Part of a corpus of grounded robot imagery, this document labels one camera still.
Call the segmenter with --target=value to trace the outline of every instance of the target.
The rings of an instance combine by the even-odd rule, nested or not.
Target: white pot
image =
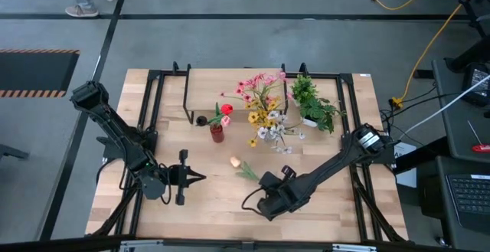
[[[316,127],[318,124],[310,119],[303,118],[302,124],[305,126]]]

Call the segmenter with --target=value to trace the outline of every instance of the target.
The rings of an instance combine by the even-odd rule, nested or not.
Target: wooden tabletop
[[[122,88],[117,112],[129,124],[136,125],[148,70],[130,69]],[[358,109],[363,123],[381,129],[376,95],[368,74],[355,74],[354,88]],[[314,80],[321,97],[330,99],[338,106],[334,80]],[[182,109],[185,77],[165,77],[162,102],[158,118],[158,145],[155,157],[166,165],[178,163],[178,152],[188,149],[188,165],[207,179],[185,189],[185,205],[174,202],[176,188],[172,189],[172,202],[163,205],[159,200],[143,198],[137,237],[172,237],[191,239],[254,239],[261,241],[359,241],[354,208],[353,191],[348,168],[343,169],[322,183],[310,202],[295,213],[283,214],[268,221],[253,212],[243,211],[243,199],[258,187],[256,182],[235,175],[230,157],[236,156],[250,163],[261,176],[266,171],[276,175],[284,165],[302,174],[310,172],[338,153],[340,135],[343,133],[340,119],[335,120],[335,131],[330,135],[317,129],[302,126],[304,140],[287,136],[286,143],[293,147],[290,155],[277,154],[269,146],[259,142],[250,148],[247,140],[254,132],[246,118],[231,114],[232,124],[224,129],[225,140],[214,143],[207,127],[189,124]],[[348,102],[348,89],[344,85]],[[350,103],[347,103],[349,124],[354,121]],[[299,119],[297,108],[289,105],[288,119]],[[383,165],[371,165],[371,177],[377,206],[398,234],[407,238],[395,177]],[[118,205],[122,191],[118,184],[122,174],[122,161],[108,165],[101,173],[87,224],[87,233],[94,232]],[[254,195],[247,206],[256,207],[260,195]],[[132,205],[126,214],[123,232],[129,230]],[[364,206],[368,236],[373,238],[368,209]]]
[[[245,104],[237,104],[237,100],[228,97],[238,97],[234,93],[241,80],[249,80],[258,73],[276,76],[283,70],[280,68],[232,68],[232,69],[191,69],[189,72],[187,109],[188,110],[214,110],[216,102],[219,105],[230,103],[235,110],[245,110]],[[284,88],[275,88],[270,91],[271,97],[281,96],[284,99]],[[277,108],[284,110],[284,105]]]

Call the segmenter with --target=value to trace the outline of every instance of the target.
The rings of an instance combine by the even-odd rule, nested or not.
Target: gray floor
[[[383,0],[394,6],[406,0]],[[62,13],[70,0],[0,0],[2,13]],[[95,0],[102,13],[115,2]],[[402,14],[448,14],[456,0],[417,0]],[[124,14],[387,14],[370,0],[126,0]],[[441,21],[282,21],[282,20],[119,20],[101,82],[116,106],[129,68],[170,68],[172,61],[193,67],[278,67],[311,71],[370,73],[379,107],[399,96],[411,68],[437,32]],[[69,92],[90,79],[109,20],[2,20],[0,48],[73,48],[81,50]],[[441,34],[421,67],[430,60],[456,56],[479,39],[476,31],[453,22]],[[409,97],[426,92],[430,80],[414,80]],[[437,102],[400,115],[407,129],[439,108]],[[46,210],[48,197],[64,157],[77,112],[63,99],[1,99],[0,143],[29,151],[26,162],[3,158],[0,163],[0,242],[31,241]],[[60,211],[54,238],[83,235],[95,192],[95,174],[103,148],[95,140],[102,131],[89,122]],[[410,136],[430,142],[444,134],[434,119]],[[394,129],[394,136],[400,134]],[[412,241],[436,245],[440,226],[412,206],[400,192]]]

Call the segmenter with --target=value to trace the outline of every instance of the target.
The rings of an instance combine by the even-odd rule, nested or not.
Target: white cable
[[[455,98],[454,100],[451,101],[451,103],[448,103],[445,107],[443,107],[442,109],[440,109],[439,111],[437,111],[436,113],[434,113],[433,115],[425,118],[422,122],[419,122],[418,124],[416,124],[415,126],[412,126],[411,128],[409,128],[401,137],[400,137],[400,140],[405,137],[406,134],[408,134],[410,131],[412,131],[413,129],[415,129],[416,127],[422,125],[423,123],[429,121],[430,119],[432,119],[435,115],[441,113],[442,111],[446,110],[448,107],[450,107],[452,104],[454,104],[457,100],[461,99],[461,97],[465,96],[467,93],[469,93],[471,90],[474,90],[477,86],[479,86],[480,84],[484,83],[486,80],[490,79],[490,75],[488,75],[487,77],[485,77],[483,80],[480,80],[477,84],[475,84],[474,86],[470,87],[467,91],[461,93],[461,95],[457,96],[457,98]]]

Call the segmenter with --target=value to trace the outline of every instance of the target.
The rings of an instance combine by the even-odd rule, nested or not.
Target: red vase
[[[223,133],[223,126],[210,126],[209,131],[211,131],[211,136],[213,137],[214,142],[223,142],[224,140],[224,133]]]

